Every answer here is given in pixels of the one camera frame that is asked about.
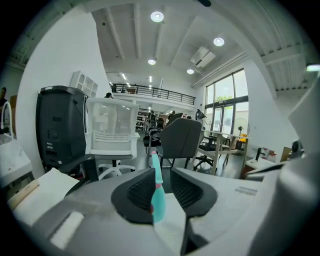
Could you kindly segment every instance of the white shelf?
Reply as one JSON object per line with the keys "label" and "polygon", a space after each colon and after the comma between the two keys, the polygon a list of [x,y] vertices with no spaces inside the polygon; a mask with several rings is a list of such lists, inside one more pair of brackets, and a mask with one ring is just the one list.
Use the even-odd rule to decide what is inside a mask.
{"label": "white shelf", "polygon": [[98,90],[98,85],[80,70],[73,73],[70,87],[78,88],[90,98],[95,98]]}

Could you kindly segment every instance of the ceiling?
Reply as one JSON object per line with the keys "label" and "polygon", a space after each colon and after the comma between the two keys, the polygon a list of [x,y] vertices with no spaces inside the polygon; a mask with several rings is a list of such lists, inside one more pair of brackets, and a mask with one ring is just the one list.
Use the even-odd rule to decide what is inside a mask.
{"label": "ceiling", "polygon": [[[25,66],[48,29],[79,3],[96,21],[103,64],[113,83],[124,83],[118,75],[125,73],[133,85],[148,86],[152,75],[153,87],[162,78],[197,87],[238,56],[248,56],[275,97],[279,91],[309,87],[315,74],[305,73],[306,63],[319,62],[303,29],[273,0],[211,0],[209,8],[192,0],[56,0],[28,25],[11,61]],[[163,12],[163,22],[150,19],[154,11]],[[215,46],[215,37],[225,44]],[[190,60],[201,46],[216,57],[201,74],[189,75]],[[150,58],[156,65],[148,64]]]}
{"label": "ceiling", "polygon": [[245,28],[261,56],[276,91],[307,88],[306,62],[319,61],[304,30],[276,1],[215,0]]}
{"label": "ceiling", "polygon": [[[162,22],[151,20],[150,15],[154,11],[164,14]],[[147,86],[149,82],[146,78],[157,74],[154,75],[157,87],[162,78],[166,80],[167,68],[183,76],[191,85],[201,75],[189,75],[186,71],[191,66],[191,58],[200,47],[208,48],[218,58],[237,45],[218,26],[211,25],[198,16],[186,15],[160,4],[119,4],[96,10],[92,15],[96,21],[102,61],[112,83],[119,83],[119,72],[123,72],[130,84]],[[216,37],[224,38],[223,47],[214,45],[213,39]],[[153,68],[160,70],[160,73],[154,70],[150,73],[144,71],[150,68],[149,59],[156,59]],[[125,68],[128,62],[132,69]]]}

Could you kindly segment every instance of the white wall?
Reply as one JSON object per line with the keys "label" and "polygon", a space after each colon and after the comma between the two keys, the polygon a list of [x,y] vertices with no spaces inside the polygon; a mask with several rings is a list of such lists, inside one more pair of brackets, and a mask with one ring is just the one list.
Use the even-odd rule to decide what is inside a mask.
{"label": "white wall", "polygon": [[111,91],[99,50],[96,23],[82,5],[64,15],[45,34],[21,79],[16,133],[31,160],[35,178],[44,174],[36,139],[38,91],[47,86],[69,86],[73,73],[79,70],[98,84],[97,97]]}
{"label": "white wall", "polygon": [[[273,99],[268,86],[253,61],[243,63],[249,96],[249,143],[252,147],[266,147],[274,150],[279,162],[283,148],[291,148],[298,138],[288,116],[298,103],[299,97],[279,97]],[[248,156],[255,157],[252,148]]]}
{"label": "white wall", "polygon": [[185,94],[189,96],[195,96],[196,90],[191,88],[191,83],[187,79],[182,79],[182,77],[172,78],[164,77],[162,83],[162,89],[173,91],[179,94]]}
{"label": "white wall", "polygon": [[23,71],[6,65],[0,78],[0,89],[6,88],[5,99],[10,101],[10,97],[17,95]]}

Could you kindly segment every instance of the black machine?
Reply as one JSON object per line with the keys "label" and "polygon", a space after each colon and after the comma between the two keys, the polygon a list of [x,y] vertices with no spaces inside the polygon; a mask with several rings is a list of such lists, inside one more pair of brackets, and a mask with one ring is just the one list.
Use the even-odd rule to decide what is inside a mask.
{"label": "black machine", "polygon": [[46,167],[59,168],[85,155],[87,98],[73,87],[57,85],[41,89],[36,106],[36,136]]}

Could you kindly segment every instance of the black metal railing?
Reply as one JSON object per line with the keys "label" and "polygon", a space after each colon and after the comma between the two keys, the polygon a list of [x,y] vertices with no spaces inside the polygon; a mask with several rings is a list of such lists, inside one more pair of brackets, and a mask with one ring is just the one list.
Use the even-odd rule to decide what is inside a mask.
{"label": "black metal railing", "polygon": [[113,93],[145,95],[190,105],[195,104],[195,97],[171,90],[147,87],[143,85],[130,85],[129,87],[127,84],[120,83],[114,83],[113,85],[110,85],[110,87]]}

